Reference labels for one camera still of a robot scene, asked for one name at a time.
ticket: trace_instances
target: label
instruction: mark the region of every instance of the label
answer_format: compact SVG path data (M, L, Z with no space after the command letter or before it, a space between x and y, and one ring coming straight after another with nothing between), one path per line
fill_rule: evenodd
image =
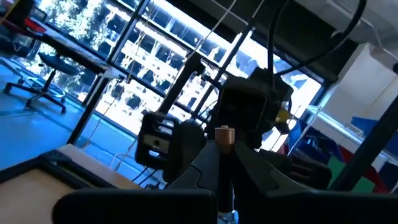
M351 132L353 132L356 136L359 137L364 137L364 132L357 128L355 125L351 124L351 123L346 123L346 125L344 125L344 127L348 130L350 130Z

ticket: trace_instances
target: green object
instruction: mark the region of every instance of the green object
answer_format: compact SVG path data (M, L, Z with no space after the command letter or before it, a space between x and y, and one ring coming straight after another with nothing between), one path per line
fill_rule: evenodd
M331 180L329 183L329 187L331 183L335 181L335 179L338 177L340 172L344 169L344 164L343 162L340 162L337 158L331 157L328 163L328 167L331 170ZM368 180L367 178L361 177L358 183L356 183L354 189L352 192L355 193L371 193L374 188L374 183Z

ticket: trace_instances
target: office chair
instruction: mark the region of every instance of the office chair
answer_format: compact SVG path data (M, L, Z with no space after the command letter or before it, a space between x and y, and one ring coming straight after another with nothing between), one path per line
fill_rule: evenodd
M56 54L55 56L39 53L40 59L43 61L44 64L47 66L53 68L53 70L50 73L50 76L46 80L46 82L43 84L42 88L37 88L35 86L32 87L27 87L23 86L20 84L15 84L15 83L7 83L6 87L4 88L3 92L6 94L9 94L11 91L12 87L28 91L30 93L35 94L32 98L29 98L26 102L26 106L31 106L31 104L40 99L40 98L46 98L52 103L59 105L61 107L61 113L66 113L67 108L63 104L65 102L65 92L63 89L55 86L52 84L53 79L55 78L55 75L57 74L58 71L63 72L64 74L74 76L79 73L79 70L75 68L72 65L69 65L65 63L61 59L61 54ZM30 80L36 81L38 78L30 77Z

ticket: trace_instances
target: chair base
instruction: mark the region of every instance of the chair base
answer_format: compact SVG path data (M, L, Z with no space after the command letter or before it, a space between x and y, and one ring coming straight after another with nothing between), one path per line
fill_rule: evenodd
M21 84L15 84L15 83L7 83L6 84L6 87L3 89L3 93L5 93L5 94L10 94L10 91L11 91L11 89L12 88L18 88L18 89L20 89L20 90L25 90L25 91L28 91L29 93L33 93L33 94L35 94L35 96L33 96L32 98L30 98L30 99L28 99L27 100L27 102L26 102L26 106L31 106L31 104L34 102L34 101L36 101L36 100L38 100L38 99L40 99L40 98L46 98L46 99L48 99L49 101L51 101L52 103L54 103L54 104L56 104L56 105L58 105L58 106L60 106L61 107L61 113L66 113L67 112L67 108L66 108L66 106L63 104L64 102L65 102L65 99L64 98L62 98L61 99L61 102L59 102L59 101L57 101L53 96L52 96L52 94L50 93L50 92L48 92L48 91L46 91L46 90L43 90L43 89L36 89L36 88L32 88L32 87L26 87L26 86L23 86L23 85L21 85Z

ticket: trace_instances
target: blue object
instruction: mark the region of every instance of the blue object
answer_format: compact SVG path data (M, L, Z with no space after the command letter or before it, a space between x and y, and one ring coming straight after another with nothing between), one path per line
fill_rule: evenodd
M291 151L291 154L305 154L323 164L328 164L331 156L342 162L344 161L337 143L313 127L308 129L306 135L296 144L296 148L292 149L292 146L299 140L306 126L305 122L299 121L290 131L289 151Z
M363 131L365 136L371 132L372 128L376 125L377 121L367 118L353 117L351 124ZM398 156L398 134L395 133L390 141L387 143L385 150Z

